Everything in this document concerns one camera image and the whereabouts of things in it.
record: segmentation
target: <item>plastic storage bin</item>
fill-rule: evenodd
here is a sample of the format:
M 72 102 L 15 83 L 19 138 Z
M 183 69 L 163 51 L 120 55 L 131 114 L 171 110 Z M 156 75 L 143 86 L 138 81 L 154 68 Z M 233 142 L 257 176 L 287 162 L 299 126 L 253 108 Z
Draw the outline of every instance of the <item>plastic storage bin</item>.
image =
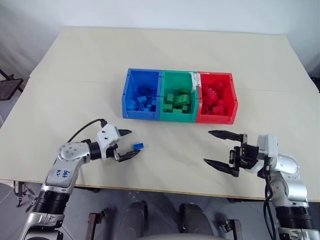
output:
M 165 112 L 168 107 L 166 101 L 168 94 L 173 94 L 174 98 L 184 94 L 184 91 L 189 91 L 188 97 L 183 97 L 183 99 L 190 99 L 190 104 L 186 113 L 182 112 L 182 107 L 177 107 L 175 110 L 173 105 L 172 112 Z M 193 91 L 193 81 L 189 71 L 162 71 L 162 83 L 161 83 L 161 95 L 160 95 L 160 108 L 159 108 L 159 120 L 162 121 L 178 121 L 178 122 L 195 122 L 197 118 L 198 111 L 198 90 L 195 86 Z
M 161 70 L 128 69 L 122 94 L 124 119 L 159 119 L 161 77 Z
M 197 123 L 233 124 L 238 100 L 231 73 L 198 72 L 199 107 Z

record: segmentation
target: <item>table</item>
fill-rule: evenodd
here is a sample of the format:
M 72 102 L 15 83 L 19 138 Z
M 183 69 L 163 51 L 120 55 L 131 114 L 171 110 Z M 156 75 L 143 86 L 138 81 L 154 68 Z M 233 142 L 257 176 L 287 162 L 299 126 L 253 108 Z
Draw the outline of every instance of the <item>table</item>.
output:
M 123 119 L 121 95 L 128 68 L 229 72 L 239 108 L 233 125 Z M 106 118 L 132 133 L 125 152 L 143 142 L 131 160 L 83 165 L 78 186 L 196 195 L 264 198 L 263 179 L 242 170 L 235 178 L 203 158 L 228 162 L 236 142 L 209 130 L 275 133 L 279 152 L 300 164 L 310 201 L 320 201 L 320 100 L 283 35 L 125 28 L 66 27 L 31 73 L 0 129 L 0 178 L 42 182 L 57 148 L 80 127 Z M 94 139 L 99 124 L 76 140 Z

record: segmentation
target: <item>blue toy brick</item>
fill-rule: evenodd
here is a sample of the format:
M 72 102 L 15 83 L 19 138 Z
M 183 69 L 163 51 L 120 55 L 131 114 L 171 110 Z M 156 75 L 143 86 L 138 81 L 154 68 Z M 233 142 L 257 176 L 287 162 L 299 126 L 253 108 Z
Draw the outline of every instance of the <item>blue toy brick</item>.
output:
M 139 103 L 145 103 L 147 101 L 147 97 L 146 96 L 140 96 L 140 97 L 138 97 L 138 102 Z
M 129 68 L 122 94 L 122 117 L 158 120 L 161 83 L 161 70 Z
M 133 150 L 139 150 L 139 149 L 143 149 L 144 148 L 144 144 L 141 142 L 141 143 L 137 143 L 137 144 L 133 144 L 132 146 Z

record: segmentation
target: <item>gray floor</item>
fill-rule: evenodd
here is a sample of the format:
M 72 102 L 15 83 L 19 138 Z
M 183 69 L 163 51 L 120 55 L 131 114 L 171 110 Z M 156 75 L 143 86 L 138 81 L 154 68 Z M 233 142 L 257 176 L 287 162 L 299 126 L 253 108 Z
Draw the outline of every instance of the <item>gray floor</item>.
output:
M 35 193 L 40 190 L 40 184 L 28 183 L 28 187 Z M 7 185 L 0 184 L 0 200 L 11 190 Z M 12 192 L 9 197 L 0 204 L 0 233 L 1 240 L 16 240 L 26 218 L 25 209 L 33 198 L 32 195 L 23 199 L 22 206 L 16 208 L 17 197 Z M 182 203 L 194 203 L 199 205 L 209 221 L 212 223 L 216 236 L 221 233 L 215 228 L 214 222 L 219 219 L 238 219 L 242 224 L 243 239 L 268 240 L 269 235 L 265 226 L 262 202 L 237 202 L 230 203 L 225 198 L 196 196 L 174 193 L 130 191 L 117 189 L 102 189 L 98 193 L 88 190 L 75 189 L 69 199 L 65 211 L 63 228 L 65 240 L 85 239 L 89 213 L 98 213 L 104 208 L 111 209 L 108 220 L 98 224 L 95 231 L 96 240 L 113 239 L 115 229 L 119 224 L 124 210 L 136 200 L 144 200 L 148 205 L 148 223 L 145 236 L 155 234 L 178 233 L 178 210 Z M 311 203 L 311 213 L 315 227 L 320 227 L 320 205 Z M 231 233 L 225 235 L 233 239 Z

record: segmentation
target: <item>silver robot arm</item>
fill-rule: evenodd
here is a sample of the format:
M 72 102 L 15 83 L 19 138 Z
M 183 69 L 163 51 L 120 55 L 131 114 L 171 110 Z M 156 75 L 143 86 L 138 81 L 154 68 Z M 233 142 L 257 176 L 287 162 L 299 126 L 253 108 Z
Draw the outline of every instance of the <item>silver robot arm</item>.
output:
M 320 240 L 314 229 L 307 200 L 307 188 L 300 179 L 300 166 L 288 155 L 278 154 L 277 137 L 274 134 L 259 135 L 257 146 L 247 144 L 247 134 L 228 131 L 209 131 L 221 139 L 241 142 L 230 151 L 229 166 L 226 163 L 204 159 L 215 169 L 239 176 L 239 169 L 257 173 L 266 179 L 269 198 L 275 207 L 281 240 Z
M 130 130 L 118 130 L 106 124 L 97 133 L 96 142 L 68 142 L 60 146 L 56 160 L 41 186 L 38 200 L 27 215 L 19 239 L 62 240 L 63 234 L 58 228 L 65 218 L 64 211 L 75 187 L 79 168 L 90 160 L 114 157 L 121 162 L 133 158 L 140 150 L 129 151 L 125 155 L 120 155 L 116 150 L 121 136 L 129 133 Z

